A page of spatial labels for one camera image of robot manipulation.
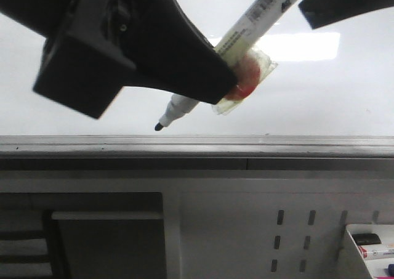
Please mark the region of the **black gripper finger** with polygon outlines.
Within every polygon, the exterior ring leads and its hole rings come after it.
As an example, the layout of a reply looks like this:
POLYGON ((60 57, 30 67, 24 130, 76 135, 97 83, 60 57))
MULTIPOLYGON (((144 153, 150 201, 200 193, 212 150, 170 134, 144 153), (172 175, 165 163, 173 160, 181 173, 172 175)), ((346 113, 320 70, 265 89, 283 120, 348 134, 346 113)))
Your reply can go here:
POLYGON ((393 7, 393 0, 302 0, 298 5, 312 29, 393 7))
POLYGON ((176 0, 123 1, 131 17, 121 48, 151 79, 147 87, 215 104, 236 85, 234 72, 176 0))

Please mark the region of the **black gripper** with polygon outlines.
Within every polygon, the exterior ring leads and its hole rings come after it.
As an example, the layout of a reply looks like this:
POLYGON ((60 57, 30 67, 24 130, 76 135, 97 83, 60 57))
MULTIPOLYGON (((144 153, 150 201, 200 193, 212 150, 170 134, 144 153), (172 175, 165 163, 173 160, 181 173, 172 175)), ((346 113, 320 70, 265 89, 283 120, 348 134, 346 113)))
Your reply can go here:
POLYGON ((111 0, 1 0, 1 13, 45 37, 33 91, 100 118, 136 67, 104 35, 111 0))

